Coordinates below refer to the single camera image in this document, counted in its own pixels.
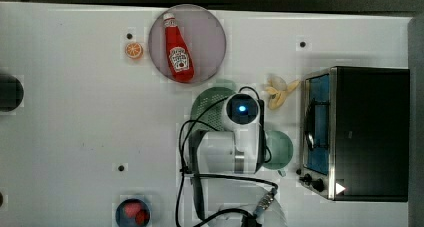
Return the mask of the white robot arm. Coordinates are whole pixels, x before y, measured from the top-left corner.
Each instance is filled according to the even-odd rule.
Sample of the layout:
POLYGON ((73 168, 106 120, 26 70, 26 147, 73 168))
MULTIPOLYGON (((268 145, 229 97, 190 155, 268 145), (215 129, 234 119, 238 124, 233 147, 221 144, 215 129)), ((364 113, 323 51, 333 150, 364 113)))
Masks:
POLYGON ((288 227, 278 185, 255 174, 268 160, 263 102, 232 93, 193 118, 181 143, 193 206, 205 227, 288 227))

